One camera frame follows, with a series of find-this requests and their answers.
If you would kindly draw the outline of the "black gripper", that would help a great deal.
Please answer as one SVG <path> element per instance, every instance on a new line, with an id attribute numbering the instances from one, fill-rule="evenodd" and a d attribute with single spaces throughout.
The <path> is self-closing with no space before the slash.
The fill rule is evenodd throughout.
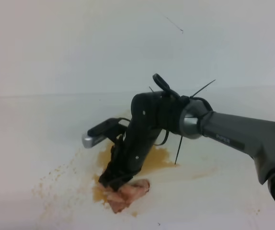
<path id="1" fill-rule="evenodd" d="M 125 139 L 115 149 L 109 165 L 99 177 L 103 187 L 117 191 L 129 182 L 142 168 L 162 128 L 168 107 L 175 102 L 163 92 L 141 93 L 131 102 L 131 121 Z"/>

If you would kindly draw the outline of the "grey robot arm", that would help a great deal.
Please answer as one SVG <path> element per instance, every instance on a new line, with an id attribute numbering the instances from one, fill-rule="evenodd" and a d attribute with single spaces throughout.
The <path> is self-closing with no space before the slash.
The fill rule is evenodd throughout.
<path id="1" fill-rule="evenodd" d="M 117 190 L 140 172 L 160 132 L 167 130 L 189 139 L 208 137 L 247 154 L 275 201 L 275 122 L 218 113 L 202 98 L 175 98 L 165 92 L 137 94 L 131 114 L 99 178 L 104 187 Z"/>

